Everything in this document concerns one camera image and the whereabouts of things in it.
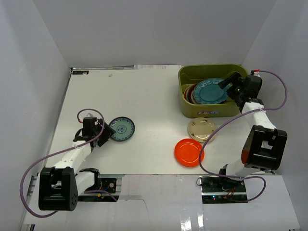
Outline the cream plate with calligraphy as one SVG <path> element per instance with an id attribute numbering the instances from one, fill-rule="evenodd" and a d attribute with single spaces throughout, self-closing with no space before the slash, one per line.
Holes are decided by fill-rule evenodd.
<path id="1" fill-rule="evenodd" d="M 194 118 L 188 123 L 190 137 L 201 143 L 206 142 L 216 129 L 217 127 L 214 122 L 208 118 Z"/>

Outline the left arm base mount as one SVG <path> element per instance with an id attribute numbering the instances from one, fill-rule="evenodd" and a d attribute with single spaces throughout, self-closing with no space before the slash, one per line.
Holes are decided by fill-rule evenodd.
<path id="1" fill-rule="evenodd" d="M 108 194 L 102 192 L 83 193 L 78 197 L 79 202 L 116 202 L 119 198 L 116 192 L 117 179 L 116 178 L 99 178 L 99 185 L 92 186 L 86 191 L 106 191 L 110 193 L 115 200 Z"/>

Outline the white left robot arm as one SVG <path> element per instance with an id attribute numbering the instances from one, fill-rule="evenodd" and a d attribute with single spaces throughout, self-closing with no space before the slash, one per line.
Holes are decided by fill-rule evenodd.
<path id="1" fill-rule="evenodd" d="M 103 146 L 115 133 L 103 119 L 94 116 L 83 119 L 83 127 L 73 139 L 72 150 L 52 167 L 45 167 L 39 176 L 38 207 L 43 211 L 73 211 L 78 197 L 89 190 L 102 187 L 100 172 L 96 168 L 83 168 L 94 148 Z"/>

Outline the blue patterned small plate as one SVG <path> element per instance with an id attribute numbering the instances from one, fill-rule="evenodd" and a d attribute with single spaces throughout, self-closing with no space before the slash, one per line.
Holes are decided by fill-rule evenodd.
<path id="1" fill-rule="evenodd" d="M 111 136 L 114 141 L 122 142 L 130 139 L 135 132 L 135 125 L 128 117 L 117 117 L 109 123 L 109 127 L 115 131 Z"/>

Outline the dark red rimmed cream plate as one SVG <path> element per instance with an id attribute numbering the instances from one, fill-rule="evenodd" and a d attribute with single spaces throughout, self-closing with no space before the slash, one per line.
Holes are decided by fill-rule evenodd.
<path id="1" fill-rule="evenodd" d="M 188 91 L 187 91 L 187 100 L 192 103 L 192 104 L 196 104 L 195 99 L 193 98 L 193 90 L 196 87 L 196 84 L 192 85 L 189 87 Z"/>

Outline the orange plate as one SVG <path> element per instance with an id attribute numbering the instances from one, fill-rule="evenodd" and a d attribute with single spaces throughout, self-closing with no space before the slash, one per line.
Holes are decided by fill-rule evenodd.
<path id="1" fill-rule="evenodd" d="M 197 167 L 202 145 L 194 139 L 180 140 L 174 149 L 175 159 L 184 167 Z"/>

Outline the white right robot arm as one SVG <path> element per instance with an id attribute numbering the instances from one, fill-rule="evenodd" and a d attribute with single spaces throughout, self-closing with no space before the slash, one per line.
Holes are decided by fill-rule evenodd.
<path id="1" fill-rule="evenodd" d="M 219 171 L 217 185 L 223 192 L 230 191 L 235 186 L 235 180 L 240 181 L 259 171 L 277 170 L 281 164 L 287 133 L 277 129 L 267 117 L 267 109 L 258 98 L 261 86 L 262 78 L 254 71 L 246 77 L 234 72 L 219 83 L 219 87 L 226 90 L 239 107 L 241 115 L 247 117 L 251 128 L 241 157 Z"/>

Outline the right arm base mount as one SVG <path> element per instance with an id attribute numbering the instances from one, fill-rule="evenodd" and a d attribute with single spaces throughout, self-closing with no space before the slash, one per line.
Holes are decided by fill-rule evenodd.
<path id="1" fill-rule="evenodd" d="M 236 181 L 215 176 L 200 176 L 196 180 L 196 184 L 201 189 L 204 205 L 248 202 L 243 180 Z"/>

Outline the teal scalloped plate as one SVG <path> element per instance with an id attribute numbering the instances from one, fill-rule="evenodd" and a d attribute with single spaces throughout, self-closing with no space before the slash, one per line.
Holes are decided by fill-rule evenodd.
<path id="1" fill-rule="evenodd" d="M 193 97 L 199 104 L 218 104 L 227 100 L 227 89 L 229 85 L 222 89 L 218 84 L 221 78 L 209 78 L 199 82 L 194 90 Z"/>

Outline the red plate with teal flower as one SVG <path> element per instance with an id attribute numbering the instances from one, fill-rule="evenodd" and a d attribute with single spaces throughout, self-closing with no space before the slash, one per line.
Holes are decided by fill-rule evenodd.
<path id="1" fill-rule="evenodd" d="M 184 93 L 183 93 L 184 99 L 185 99 L 187 102 L 189 102 L 189 103 L 191 103 L 191 101 L 190 101 L 190 99 L 189 99 L 189 90 L 190 90 L 190 88 L 191 88 L 191 86 L 187 87 L 186 90 L 185 90 Z"/>

